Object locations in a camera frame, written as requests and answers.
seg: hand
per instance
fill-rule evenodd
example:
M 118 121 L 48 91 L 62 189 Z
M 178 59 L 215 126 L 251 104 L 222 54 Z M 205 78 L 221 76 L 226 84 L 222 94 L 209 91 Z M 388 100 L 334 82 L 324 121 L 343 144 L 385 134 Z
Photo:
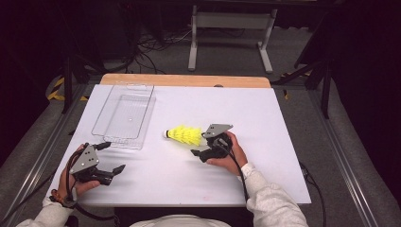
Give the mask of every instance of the hand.
M 236 136 L 229 131 L 226 131 L 226 133 L 233 142 L 233 147 L 231 152 L 235 156 L 235 159 L 238 162 L 239 166 L 243 167 L 245 164 L 248 163 L 247 156 L 245 155 L 245 152 L 242 149 L 242 147 L 238 144 Z M 225 158 L 222 159 L 208 159 L 206 163 L 213 166 L 225 167 L 231 173 L 234 173 L 236 176 L 239 176 L 239 170 L 235 162 L 229 155 L 227 155 Z
M 65 167 L 60 175 L 59 189 L 57 190 L 62 198 L 65 198 L 67 196 L 67 185 L 66 185 L 66 181 L 65 181 L 66 174 L 67 174 L 67 169 Z M 69 186 L 71 187 L 70 189 L 72 189 L 76 180 L 75 180 L 74 176 L 72 176 L 70 174 L 68 174 L 68 175 L 69 175 Z M 91 190 L 99 185 L 100 185 L 100 182 L 98 182 L 98 181 L 91 181 L 91 182 L 87 182 L 87 183 L 77 182 L 75 184 L 75 188 L 77 189 L 77 196 L 79 197 L 86 191 Z

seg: equipment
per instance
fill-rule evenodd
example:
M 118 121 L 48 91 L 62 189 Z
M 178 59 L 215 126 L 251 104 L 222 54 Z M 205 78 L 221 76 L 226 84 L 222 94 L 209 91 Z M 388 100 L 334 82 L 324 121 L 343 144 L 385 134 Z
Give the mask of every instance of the equipment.
M 113 169 L 113 172 L 106 172 L 96 168 L 99 164 L 96 150 L 108 148 L 110 145 L 110 142 L 98 145 L 89 145 L 86 143 L 84 148 L 76 151 L 76 153 L 71 156 L 70 161 L 68 162 L 67 171 L 72 174 L 78 182 L 85 183 L 90 181 L 99 181 L 100 184 L 110 185 L 113 177 L 120 174 L 125 167 L 125 165 L 117 167 Z M 75 157 L 78 155 L 79 157 L 74 165 L 71 166 L 71 162 L 73 162 Z
M 195 156 L 199 156 L 203 162 L 206 162 L 210 158 L 225 158 L 233 146 L 233 142 L 225 132 L 232 127 L 233 125 L 210 125 L 209 129 L 201 135 L 206 139 L 209 149 L 203 151 L 191 149 L 191 152 Z

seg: yellow shuttlecock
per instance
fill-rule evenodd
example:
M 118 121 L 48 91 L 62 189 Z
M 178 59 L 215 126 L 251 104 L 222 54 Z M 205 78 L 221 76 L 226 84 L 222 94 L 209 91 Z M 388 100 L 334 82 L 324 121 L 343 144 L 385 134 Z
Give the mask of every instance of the yellow shuttlecock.
M 181 125 L 172 130 L 165 131 L 164 137 L 184 144 L 199 146 L 201 143 L 201 128 L 196 129 Z

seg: white jacket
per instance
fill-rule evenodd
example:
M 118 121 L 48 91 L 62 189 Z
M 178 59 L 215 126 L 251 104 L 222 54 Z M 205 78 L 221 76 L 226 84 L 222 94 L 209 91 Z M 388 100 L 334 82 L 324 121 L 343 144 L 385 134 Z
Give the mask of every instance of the white jacket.
M 307 226 L 306 219 L 295 201 L 275 183 L 268 183 L 253 164 L 247 163 L 242 168 L 245 184 L 250 198 L 247 208 L 253 212 L 253 226 Z M 57 202 L 44 199 L 44 208 L 34 219 L 28 219 L 17 227 L 62 227 L 72 209 L 64 208 Z M 228 224 L 196 216 L 175 215 L 157 219 L 140 221 L 131 227 L 172 227 L 172 226 L 199 226 L 199 227 L 227 227 Z

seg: white sleeve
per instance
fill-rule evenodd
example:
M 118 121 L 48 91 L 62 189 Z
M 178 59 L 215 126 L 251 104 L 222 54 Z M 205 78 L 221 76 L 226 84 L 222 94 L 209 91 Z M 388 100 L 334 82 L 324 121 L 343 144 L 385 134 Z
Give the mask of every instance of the white sleeve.
M 297 203 L 276 183 L 268 183 L 253 164 L 241 168 L 250 198 L 247 208 L 253 212 L 253 226 L 307 226 Z
M 17 227 L 62 227 L 74 211 L 62 207 L 61 204 L 53 202 L 49 198 L 44 199 L 43 205 L 42 211 L 34 220 L 27 219 L 18 224 Z

